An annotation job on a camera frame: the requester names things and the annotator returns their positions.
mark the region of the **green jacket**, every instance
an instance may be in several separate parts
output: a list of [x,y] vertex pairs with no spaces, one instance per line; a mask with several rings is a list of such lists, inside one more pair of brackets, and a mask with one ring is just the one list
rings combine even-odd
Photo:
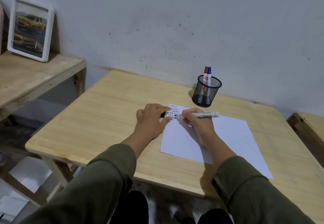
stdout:
[[[105,224],[127,195],[135,169],[133,149],[125,144],[113,145],[21,224]],[[242,157],[227,159],[212,184],[235,224],[314,223]]]

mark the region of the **white picture frame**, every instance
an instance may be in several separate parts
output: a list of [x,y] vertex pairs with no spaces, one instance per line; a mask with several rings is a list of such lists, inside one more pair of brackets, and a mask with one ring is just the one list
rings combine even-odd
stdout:
[[13,0],[7,49],[41,62],[48,61],[55,10],[29,0]]

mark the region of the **dark pants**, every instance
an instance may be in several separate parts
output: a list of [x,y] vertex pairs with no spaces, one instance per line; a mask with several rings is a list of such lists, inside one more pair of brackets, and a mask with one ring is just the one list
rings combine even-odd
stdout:
[[[141,192],[128,193],[126,198],[116,206],[110,224],[120,223],[148,223],[148,204]],[[182,223],[194,224],[195,222],[191,218],[186,218]],[[233,224],[229,215],[222,209],[211,209],[203,214],[198,221],[198,224],[209,223]]]

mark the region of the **black mesh pen holder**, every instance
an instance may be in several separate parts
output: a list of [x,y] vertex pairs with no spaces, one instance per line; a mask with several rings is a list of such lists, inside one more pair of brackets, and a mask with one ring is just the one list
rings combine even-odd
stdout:
[[204,75],[198,77],[197,86],[192,96],[192,102],[200,107],[209,107],[212,105],[213,99],[222,86],[222,82],[216,77],[211,78],[210,86],[203,83]]

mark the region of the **hand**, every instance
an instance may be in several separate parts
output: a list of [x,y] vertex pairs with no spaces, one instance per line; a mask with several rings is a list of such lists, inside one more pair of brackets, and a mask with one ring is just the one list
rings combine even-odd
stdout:
[[172,120],[171,116],[167,116],[160,122],[161,114],[170,109],[160,104],[147,104],[145,109],[140,109],[136,113],[137,124],[134,133],[144,135],[150,141],[155,139]]
[[197,118],[192,113],[204,112],[197,108],[183,110],[182,115],[185,117],[183,121],[194,127],[197,135],[199,136],[199,142],[206,147],[208,143],[218,138],[215,130],[213,120],[211,118]]

